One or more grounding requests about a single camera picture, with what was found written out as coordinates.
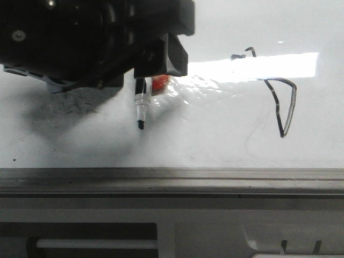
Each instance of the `screw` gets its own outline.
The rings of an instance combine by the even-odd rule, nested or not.
[[[12,33],[12,39],[16,42],[22,42],[26,39],[26,34],[24,31],[16,30]]]

